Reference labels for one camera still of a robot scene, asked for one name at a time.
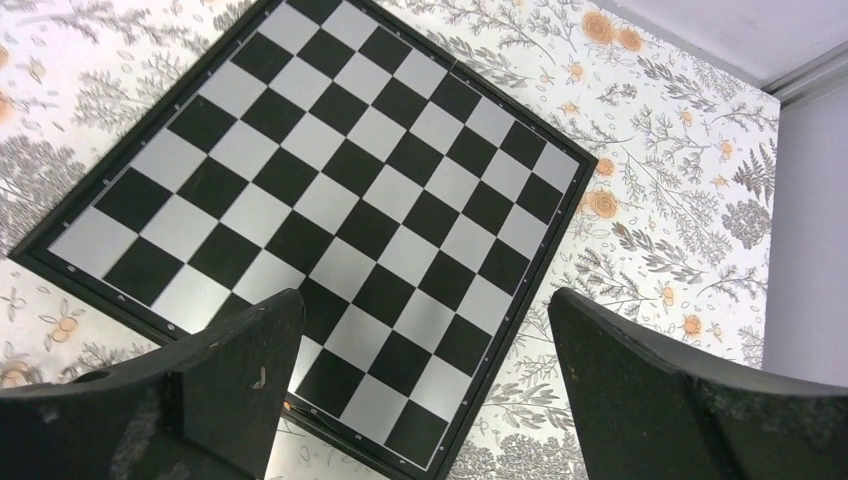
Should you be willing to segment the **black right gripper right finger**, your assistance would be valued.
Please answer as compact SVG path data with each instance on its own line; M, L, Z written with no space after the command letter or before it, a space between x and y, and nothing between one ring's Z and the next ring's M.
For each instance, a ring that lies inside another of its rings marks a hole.
M843 479L847 391L736 364L557 290L555 348L592 479Z

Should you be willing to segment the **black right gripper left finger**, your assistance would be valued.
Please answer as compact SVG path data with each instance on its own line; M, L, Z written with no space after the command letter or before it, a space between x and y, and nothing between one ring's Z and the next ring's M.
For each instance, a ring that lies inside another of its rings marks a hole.
M65 384L1 393L5 479L261 479L305 308L279 292Z

